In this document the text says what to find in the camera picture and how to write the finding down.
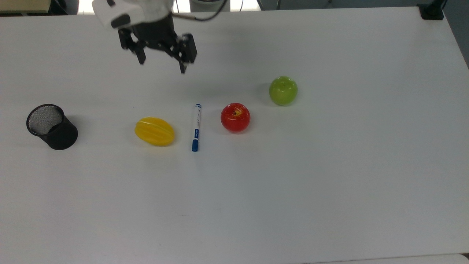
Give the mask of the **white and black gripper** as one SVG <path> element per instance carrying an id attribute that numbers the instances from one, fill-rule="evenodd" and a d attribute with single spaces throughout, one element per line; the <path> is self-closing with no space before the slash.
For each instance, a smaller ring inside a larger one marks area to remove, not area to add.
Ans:
<path id="1" fill-rule="evenodd" d="M 161 43 L 161 48 L 177 60 L 181 74 L 197 57 L 192 34 L 178 36 L 174 31 L 172 0 L 94 0 L 95 15 L 108 30 L 118 30 L 123 50 L 130 50 L 141 65 L 146 61 L 145 42 Z"/>

